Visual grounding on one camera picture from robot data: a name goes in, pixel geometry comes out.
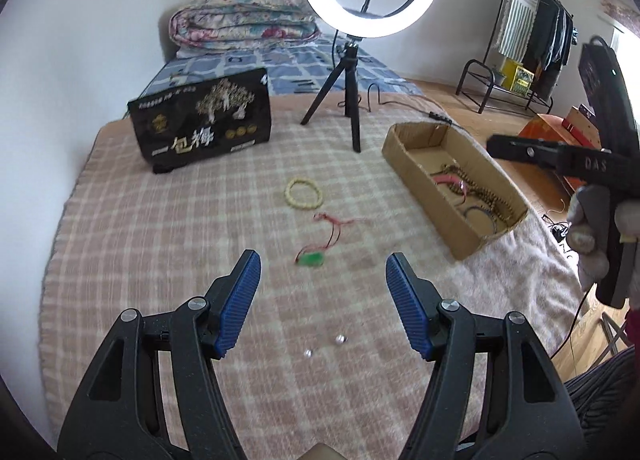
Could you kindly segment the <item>white knit gloved hand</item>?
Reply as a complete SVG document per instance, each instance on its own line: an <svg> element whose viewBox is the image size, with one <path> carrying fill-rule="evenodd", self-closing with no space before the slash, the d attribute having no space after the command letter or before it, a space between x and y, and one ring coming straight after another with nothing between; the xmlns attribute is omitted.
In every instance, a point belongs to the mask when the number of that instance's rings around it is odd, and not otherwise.
<svg viewBox="0 0 640 460"><path fill-rule="evenodd" d="M604 186L584 186L570 199L567 220L570 231L567 242L578 254L578 278L582 290L603 286L606 277L614 278L614 293L598 293L598 300L620 307L629 300L639 310L639 200L619 203L611 214L611 194ZM610 243L625 237L623 250L634 251L634 258L623 258L620 270L614 272L612 259L606 254Z"/></svg>

